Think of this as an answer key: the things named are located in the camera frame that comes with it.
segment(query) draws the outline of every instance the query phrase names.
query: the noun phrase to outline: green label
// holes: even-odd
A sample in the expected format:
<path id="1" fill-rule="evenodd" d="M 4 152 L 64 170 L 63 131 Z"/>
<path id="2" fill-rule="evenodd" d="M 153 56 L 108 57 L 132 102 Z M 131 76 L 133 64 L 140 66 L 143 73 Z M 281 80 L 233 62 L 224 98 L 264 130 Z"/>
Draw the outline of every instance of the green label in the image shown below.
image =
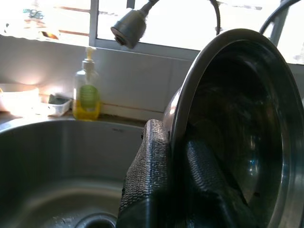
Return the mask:
<path id="1" fill-rule="evenodd" d="M 80 87 L 80 104 L 84 109 L 95 110 L 96 103 L 99 102 L 98 90 L 92 85 Z"/>

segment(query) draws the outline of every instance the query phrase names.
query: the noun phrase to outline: window frame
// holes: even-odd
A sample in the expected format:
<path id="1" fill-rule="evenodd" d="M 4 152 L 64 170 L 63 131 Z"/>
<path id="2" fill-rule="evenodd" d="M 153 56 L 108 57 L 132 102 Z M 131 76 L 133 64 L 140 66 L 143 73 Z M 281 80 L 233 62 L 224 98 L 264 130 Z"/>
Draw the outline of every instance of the window frame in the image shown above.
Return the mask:
<path id="1" fill-rule="evenodd" d="M 98 15 L 99 15 L 99 1 L 102 0 L 91 0 L 91 18 L 90 18 L 90 34 L 89 34 L 89 45 L 97 48 L 112 49 L 118 51 L 132 52 L 138 54 L 154 55 L 160 57 L 168 57 L 182 60 L 193 61 L 200 51 L 180 48 L 180 47 L 169 47 L 156 44 L 138 43 L 134 49 L 129 49 L 125 46 L 120 46 L 114 40 L 100 39 L 97 38 L 97 26 L 98 26 Z M 134 9 L 136 0 L 127 0 L 127 8 Z M 285 20 L 288 14 L 288 9 L 282 12 L 274 21 L 274 27 L 271 33 L 270 40 L 275 46 L 278 45 L 282 30 L 285 24 Z"/>

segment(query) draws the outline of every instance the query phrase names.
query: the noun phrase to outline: tiled wall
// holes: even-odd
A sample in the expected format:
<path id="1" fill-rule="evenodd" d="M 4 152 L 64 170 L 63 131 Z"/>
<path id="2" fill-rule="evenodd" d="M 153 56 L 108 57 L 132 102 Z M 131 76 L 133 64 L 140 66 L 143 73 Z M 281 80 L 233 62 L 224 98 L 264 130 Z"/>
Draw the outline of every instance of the tiled wall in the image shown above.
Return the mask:
<path id="1" fill-rule="evenodd" d="M 0 83 L 34 84 L 43 94 L 72 97 L 74 74 L 85 56 L 84 47 L 0 36 Z M 102 112 L 143 120 L 162 119 L 192 64 L 108 49 L 98 49 L 94 60 Z M 301 74 L 298 69 L 295 76 L 304 97 Z"/>

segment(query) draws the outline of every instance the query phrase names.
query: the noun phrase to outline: yellow liquid soap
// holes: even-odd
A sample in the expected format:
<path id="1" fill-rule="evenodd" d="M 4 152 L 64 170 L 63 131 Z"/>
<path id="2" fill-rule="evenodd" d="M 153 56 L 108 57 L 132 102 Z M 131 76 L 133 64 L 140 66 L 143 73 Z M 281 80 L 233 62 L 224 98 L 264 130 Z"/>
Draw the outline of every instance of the yellow liquid soap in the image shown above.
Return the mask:
<path id="1" fill-rule="evenodd" d="M 74 100 L 73 116 L 77 120 L 87 120 L 87 121 L 97 120 L 100 113 L 100 107 L 101 107 L 101 102 L 97 101 L 95 105 L 95 109 L 88 111 L 82 108 L 80 104 L 80 100 Z"/>

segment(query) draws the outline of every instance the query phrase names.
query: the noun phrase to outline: sink basin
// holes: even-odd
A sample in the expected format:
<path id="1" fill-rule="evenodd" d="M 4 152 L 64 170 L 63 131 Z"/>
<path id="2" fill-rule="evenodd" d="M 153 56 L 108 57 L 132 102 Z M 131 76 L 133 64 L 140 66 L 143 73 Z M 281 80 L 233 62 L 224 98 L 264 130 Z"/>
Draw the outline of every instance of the sink basin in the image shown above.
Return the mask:
<path id="1" fill-rule="evenodd" d="M 0 125 L 0 227 L 114 228 L 142 130 L 70 119 Z"/>

